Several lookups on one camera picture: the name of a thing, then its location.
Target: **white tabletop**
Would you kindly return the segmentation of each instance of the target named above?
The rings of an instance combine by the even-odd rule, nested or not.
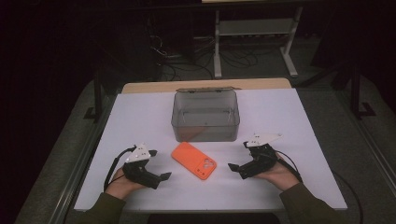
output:
[[[298,166],[304,184],[335,209],[347,205],[312,130],[295,89],[236,91],[240,125],[234,142],[191,143],[214,159],[218,167],[201,180],[171,158],[179,144],[171,118],[174,92],[120,94],[75,204],[90,209],[103,191],[106,174],[124,149],[144,142],[158,150],[147,170],[160,175],[172,172],[157,189],[141,189],[124,209],[141,212],[274,211],[283,209],[280,191],[265,180],[243,180],[228,163],[243,165],[252,160],[243,142],[254,133],[281,133],[270,145],[288,154]],[[120,159],[121,167],[128,153]]]

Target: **transparent plastic box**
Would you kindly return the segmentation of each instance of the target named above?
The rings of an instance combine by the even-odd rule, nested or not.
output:
[[[239,122],[233,90],[175,94],[172,126],[178,142],[232,142],[238,134]]]

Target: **orange phone case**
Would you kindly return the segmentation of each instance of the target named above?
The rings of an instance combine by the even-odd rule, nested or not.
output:
[[[203,180],[207,179],[217,166],[214,160],[187,142],[182,142],[175,148],[172,158]]]

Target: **human hand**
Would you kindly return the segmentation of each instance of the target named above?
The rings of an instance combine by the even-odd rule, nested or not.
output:
[[[145,186],[127,179],[121,167],[113,175],[113,179],[105,190],[105,193],[124,200],[133,191],[143,188],[145,188]]]
[[[285,191],[294,185],[300,183],[297,177],[291,171],[278,161],[269,171],[255,175],[255,177],[265,179],[275,185],[278,189]]]

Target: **sleeve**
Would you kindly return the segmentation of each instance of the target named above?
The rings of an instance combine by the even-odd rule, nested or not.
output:
[[[86,211],[78,224],[116,224],[120,221],[125,201],[106,193],[101,193],[95,205]]]
[[[300,183],[280,194],[290,223],[344,224],[347,220]]]

